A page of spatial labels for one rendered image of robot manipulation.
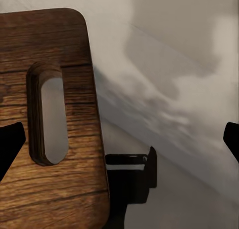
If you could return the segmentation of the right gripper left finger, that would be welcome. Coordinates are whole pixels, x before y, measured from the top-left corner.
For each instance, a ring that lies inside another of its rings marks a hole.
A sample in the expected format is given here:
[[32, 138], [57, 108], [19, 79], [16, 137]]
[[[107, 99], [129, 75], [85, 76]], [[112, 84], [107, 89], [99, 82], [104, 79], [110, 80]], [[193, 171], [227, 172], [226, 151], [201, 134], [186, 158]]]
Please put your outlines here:
[[22, 123], [0, 128], [0, 182], [26, 140]]

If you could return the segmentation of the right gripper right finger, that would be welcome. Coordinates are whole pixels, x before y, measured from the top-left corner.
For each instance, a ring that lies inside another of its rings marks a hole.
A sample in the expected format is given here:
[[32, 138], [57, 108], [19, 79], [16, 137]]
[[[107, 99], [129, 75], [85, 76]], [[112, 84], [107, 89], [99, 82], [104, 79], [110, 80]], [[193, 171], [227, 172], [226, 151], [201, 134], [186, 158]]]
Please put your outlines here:
[[228, 122], [223, 140], [239, 162], [239, 124]]

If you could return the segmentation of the cutting board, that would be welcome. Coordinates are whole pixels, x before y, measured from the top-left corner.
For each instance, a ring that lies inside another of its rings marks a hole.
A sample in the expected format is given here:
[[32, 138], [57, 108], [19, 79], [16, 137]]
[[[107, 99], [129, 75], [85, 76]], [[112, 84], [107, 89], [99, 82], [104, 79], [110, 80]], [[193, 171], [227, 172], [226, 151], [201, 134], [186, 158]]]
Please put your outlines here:
[[[68, 152], [38, 154], [34, 83], [62, 73]], [[71, 8], [0, 13], [0, 128], [26, 140], [0, 182], [0, 229], [103, 229], [111, 200], [86, 20]]]

